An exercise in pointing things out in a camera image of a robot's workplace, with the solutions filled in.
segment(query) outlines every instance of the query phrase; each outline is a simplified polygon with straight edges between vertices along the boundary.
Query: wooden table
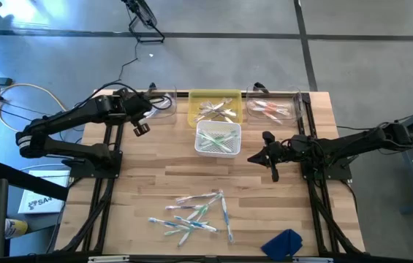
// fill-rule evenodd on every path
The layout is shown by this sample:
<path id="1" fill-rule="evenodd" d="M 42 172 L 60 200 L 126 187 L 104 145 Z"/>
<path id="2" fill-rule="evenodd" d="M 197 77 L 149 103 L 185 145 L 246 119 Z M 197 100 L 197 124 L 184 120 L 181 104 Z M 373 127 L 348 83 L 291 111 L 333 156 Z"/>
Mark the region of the wooden table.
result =
<path id="1" fill-rule="evenodd" d="M 318 136 L 337 138 L 329 93 L 310 95 Z M 244 111 L 239 156 L 236 159 L 201 157 L 194 149 L 195 130 L 187 123 L 187 112 L 188 98 L 179 98 L 176 123 L 153 125 L 151 131 L 141 137 L 134 135 L 130 123 L 126 124 L 121 146 L 124 161 L 113 189 L 104 254 L 264 256 L 261 245 L 283 230 L 293 229 L 303 238 L 298 256 L 317 255 L 308 189 L 301 178 L 300 165 L 278 165 L 281 179 L 273 183 L 269 169 L 247 162 L 247 158 L 264 145 L 263 131 L 271 131 L 277 140 L 283 140 L 297 134 L 297 127 L 248 125 Z M 83 144 L 102 142 L 104 131 L 104 124 L 87 124 Z M 65 246 L 86 220 L 93 187 L 94 179 L 88 178 L 70 189 L 56 248 Z M 351 193 L 338 181 L 329 181 L 328 188 L 334 219 L 354 245 L 364 251 Z M 209 210 L 205 219 L 223 231 L 214 234 L 197 230 L 180 248 L 177 243 L 181 235 L 165 237 L 163 232 L 169 229 L 148 222 L 149 217 L 173 221 L 173 215 L 187 216 L 190 210 L 171 212 L 164 207 L 174 205 L 176 197 L 216 189 L 224 190 L 234 245 L 227 242 L 219 203 Z M 99 221 L 95 223 L 92 245 L 98 229 Z M 325 224 L 323 229 L 325 245 L 329 248 Z"/>

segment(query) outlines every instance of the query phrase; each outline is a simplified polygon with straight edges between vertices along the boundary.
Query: concrete floor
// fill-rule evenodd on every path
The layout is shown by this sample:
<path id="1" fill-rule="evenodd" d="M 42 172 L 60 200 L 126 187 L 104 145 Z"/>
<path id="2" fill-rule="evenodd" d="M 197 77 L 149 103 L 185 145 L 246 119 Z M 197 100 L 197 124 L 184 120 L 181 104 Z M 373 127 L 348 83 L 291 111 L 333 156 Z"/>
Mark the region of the concrete floor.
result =
<path id="1" fill-rule="evenodd" d="M 118 0 L 3 2 L 0 29 L 5 30 L 127 31 L 129 22 Z M 147 2 L 166 32 L 299 33 L 292 0 Z M 413 1 L 300 2 L 308 34 L 413 36 Z M 134 57 L 135 43 L 126 37 L 0 36 L 0 77 L 44 86 L 71 107 L 101 84 L 115 80 L 120 65 Z M 337 124 L 375 126 L 413 113 L 413 41 L 311 40 L 309 47 L 317 88 L 330 92 Z M 290 86 L 309 90 L 299 39 L 168 38 L 163 45 L 138 45 L 137 55 L 140 61 L 127 67 L 122 77 L 134 88 L 155 82 L 177 89 L 244 89 L 260 81 L 273 90 Z M 23 88 L 10 91 L 7 98 L 35 110 L 59 111 L 39 91 Z M 17 129 L 26 125 L 6 117 Z M 346 134 L 349 131 L 340 130 L 340 135 Z M 68 131 L 64 136 L 75 141 L 81 133 Z M 18 168 L 55 162 L 19 157 L 14 134 L 1 124 L 0 161 Z M 398 212 L 413 198 L 401 156 L 366 153 L 351 169 L 367 251 L 413 259 L 413 215 Z M 45 230 L 15 239 L 12 254 L 43 253 L 49 238 Z"/>

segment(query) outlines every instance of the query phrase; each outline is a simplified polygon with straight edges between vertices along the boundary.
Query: blue cloth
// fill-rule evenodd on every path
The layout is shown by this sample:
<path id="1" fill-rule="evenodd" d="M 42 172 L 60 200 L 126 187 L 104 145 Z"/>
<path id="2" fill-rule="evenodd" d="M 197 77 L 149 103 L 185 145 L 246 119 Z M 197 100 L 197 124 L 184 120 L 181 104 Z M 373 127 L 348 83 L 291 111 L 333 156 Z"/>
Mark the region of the blue cloth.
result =
<path id="1" fill-rule="evenodd" d="M 284 230 L 262 246 L 262 251 L 275 261 L 283 261 L 287 255 L 294 254 L 302 248 L 302 237 L 292 229 Z"/>

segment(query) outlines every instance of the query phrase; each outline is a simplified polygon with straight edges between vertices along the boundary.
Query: yellow object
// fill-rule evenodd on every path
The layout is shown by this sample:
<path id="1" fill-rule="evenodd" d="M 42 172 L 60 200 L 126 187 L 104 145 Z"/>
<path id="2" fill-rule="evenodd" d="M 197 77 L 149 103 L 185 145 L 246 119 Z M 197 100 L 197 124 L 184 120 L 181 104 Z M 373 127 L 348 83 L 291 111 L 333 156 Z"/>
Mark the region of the yellow object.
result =
<path id="1" fill-rule="evenodd" d="M 20 237 L 28 231 L 28 224 L 25 221 L 8 219 L 4 225 L 4 237 L 6 239 Z"/>
<path id="2" fill-rule="evenodd" d="M 239 90 L 190 90 L 189 92 L 189 115 L 188 121 L 192 128 L 195 128 L 198 124 L 197 118 L 200 116 L 201 104 L 203 102 L 210 102 L 214 105 L 221 103 L 224 99 L 232 99 L 230 103 L 221 107 L 223 110 L 231 109 L 231 111 L 237 116 L 227 116 L 229 120 L 234 123 L 242 123 L 242 93 Z M 208 113 L 201 121 L 226 121 L 226 118 L 218 113 Z"/>

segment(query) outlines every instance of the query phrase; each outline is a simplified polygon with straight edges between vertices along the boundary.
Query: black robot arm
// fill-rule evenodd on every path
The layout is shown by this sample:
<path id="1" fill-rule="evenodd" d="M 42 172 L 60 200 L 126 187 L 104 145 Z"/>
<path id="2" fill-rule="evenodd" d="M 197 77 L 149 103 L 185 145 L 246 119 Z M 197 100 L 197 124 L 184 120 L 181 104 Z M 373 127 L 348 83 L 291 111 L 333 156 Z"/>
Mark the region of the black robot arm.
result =
<path id="1" fill-rule="evenodd" d="M 356 156 L 377 149 L 406 150 L 413 145 L 413 137 L 400 123 L 382 123 L 373 129 L 338 139 L 314 139 L 294 135 L 282 142 L 275 141 L 269 132 L 263 132 L 265 147 L 248 161 L 271 168 L 273 181 L 279 179 L 276 164 L 307 161 L 314 169 L 325 169 L 339 159 Z"/>
<path id="2" fill-rule="evenodd" d="M 79 177 L 78 174 L 84 174 L 106 178 L 106 171 L 113 169 L 110 172 L 111 176 L 108 176 L 113 177 L 120 165 L 120 152 L 111 151 L 102 143 L 91 146 L 79 145 L 54 140 L 49 135 L 84 123 L 117 126 L 131 122 L 135 126 L 135 134 L 141 136 L 150 130 L 148 124 L 142 125 L 140 121 L 145 117 L 144 113 L 152 107 L 149 97 L 144 93 L 122 88 L 113 95 L 96 96 L 66 112 L 33 120 L 22 132 L 16 134 L 16 144 L 20 148 L 21 156 L 26 158 L 40 158 L 50 154 L 69 156 L 73 159 L 64 160 L 65 164 L 72 168 L 86 166 L 81 172 L 72 170 L 72 176 Z"/>

